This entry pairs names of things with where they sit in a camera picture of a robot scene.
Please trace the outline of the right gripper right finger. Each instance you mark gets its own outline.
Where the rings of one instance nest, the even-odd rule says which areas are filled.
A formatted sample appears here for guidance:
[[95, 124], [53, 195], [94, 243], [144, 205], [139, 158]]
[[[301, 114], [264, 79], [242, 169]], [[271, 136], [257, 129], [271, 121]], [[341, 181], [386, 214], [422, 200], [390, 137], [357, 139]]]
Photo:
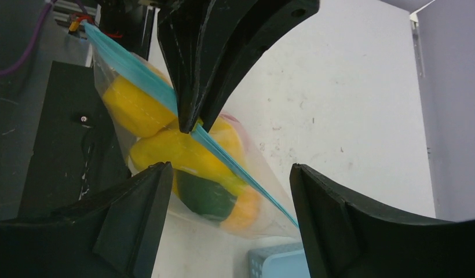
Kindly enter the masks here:
[[305, 164], [290, 186], [311, 277], [475, 277], [475, 220], [409, 213]]

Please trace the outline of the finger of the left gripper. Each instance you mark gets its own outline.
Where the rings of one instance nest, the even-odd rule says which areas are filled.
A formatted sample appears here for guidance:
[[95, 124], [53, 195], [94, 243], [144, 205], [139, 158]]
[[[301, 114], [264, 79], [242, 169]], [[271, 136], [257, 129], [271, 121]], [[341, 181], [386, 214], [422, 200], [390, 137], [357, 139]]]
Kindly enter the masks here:
[[200, 111], [209, 131], [224, 104], [261, 56], [286, 33], [319, 11], [320, 1], [257, 1], [225, 45], [223, 58]]
[[194, 130], [208, 93], [202, 76], [202, 38], [214, 1], [165, 1], [157, 21], [158, 41], [177, 97], [179, 129]]

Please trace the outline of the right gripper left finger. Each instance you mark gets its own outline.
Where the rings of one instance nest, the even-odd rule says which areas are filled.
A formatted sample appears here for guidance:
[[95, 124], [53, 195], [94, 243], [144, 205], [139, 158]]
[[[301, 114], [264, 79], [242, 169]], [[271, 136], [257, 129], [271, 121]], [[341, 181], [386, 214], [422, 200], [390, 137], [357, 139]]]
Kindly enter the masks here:
[[157, 163], [45, 217], [0, 222], [0, 277], [151, 277], [173, 169]]

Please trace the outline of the blue plastic basket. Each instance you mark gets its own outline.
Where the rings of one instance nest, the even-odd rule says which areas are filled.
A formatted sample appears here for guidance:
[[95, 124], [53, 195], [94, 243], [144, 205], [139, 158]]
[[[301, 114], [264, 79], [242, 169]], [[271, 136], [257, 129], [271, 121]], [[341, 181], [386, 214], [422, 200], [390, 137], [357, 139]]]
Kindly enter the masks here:
[[247, 256], [249, 277], [310, 278], [302, 243], [256, 248]]

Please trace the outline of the green lime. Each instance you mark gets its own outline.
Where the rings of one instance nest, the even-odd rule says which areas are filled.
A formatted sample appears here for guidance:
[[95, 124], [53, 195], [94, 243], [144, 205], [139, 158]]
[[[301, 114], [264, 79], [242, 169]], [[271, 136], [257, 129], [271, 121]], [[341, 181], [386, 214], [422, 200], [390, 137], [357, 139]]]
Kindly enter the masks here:
[[178, 198], [195, 214], [215, 223], [231, 214], [237, 197], [217, 182], [187, 172], [174, 172]]

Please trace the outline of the yellow lemon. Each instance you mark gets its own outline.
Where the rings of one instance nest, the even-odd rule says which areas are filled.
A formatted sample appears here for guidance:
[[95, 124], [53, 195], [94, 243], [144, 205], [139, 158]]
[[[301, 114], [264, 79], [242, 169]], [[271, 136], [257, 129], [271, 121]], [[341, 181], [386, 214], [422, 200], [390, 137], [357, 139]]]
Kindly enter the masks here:
[[122, 76], [102, 96], [109, 112], [137, 137], [152, 137], [176, 119], [174, 113]]

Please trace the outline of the peach fruit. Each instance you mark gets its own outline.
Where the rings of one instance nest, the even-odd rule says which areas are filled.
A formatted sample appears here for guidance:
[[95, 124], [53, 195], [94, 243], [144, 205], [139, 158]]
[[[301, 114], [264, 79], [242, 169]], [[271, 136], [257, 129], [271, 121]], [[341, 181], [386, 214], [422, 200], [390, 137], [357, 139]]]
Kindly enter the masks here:
[[237, 197], [230, 215], [220, 223], [220, 228], [232, 233], [244, 234], [258, 219], [261, 207], [261, 195], [248, 186]]

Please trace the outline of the yellow banana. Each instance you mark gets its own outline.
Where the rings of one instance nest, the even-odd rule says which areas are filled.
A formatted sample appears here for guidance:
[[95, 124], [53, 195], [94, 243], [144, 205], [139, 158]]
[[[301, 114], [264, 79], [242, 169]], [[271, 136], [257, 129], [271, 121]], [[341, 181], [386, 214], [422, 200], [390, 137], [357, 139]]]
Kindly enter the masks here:
[[176, 170], [219, 183], [234, 196], [241, 195], [247, 186], [190, 134], [180, 132], [177, 120], [154, 136], [138, 140], [129, 155], [138, 171], [157, 162], [170, 162]]

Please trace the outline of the clear zip top bag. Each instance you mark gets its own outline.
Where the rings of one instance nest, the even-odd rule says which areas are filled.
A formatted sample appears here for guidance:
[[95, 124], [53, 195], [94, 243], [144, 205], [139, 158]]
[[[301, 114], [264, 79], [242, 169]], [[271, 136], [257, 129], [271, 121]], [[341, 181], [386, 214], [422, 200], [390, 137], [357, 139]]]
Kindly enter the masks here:
[[209, 131], [198, 122], [181, 132], [165, 75], [96, 25], [83, 26], [127, 166], [134, 174], [159, 162], [173, 168], [170, 214], [241, 237], [300, 236], [292, 200], [237, 119], [222, 112]]

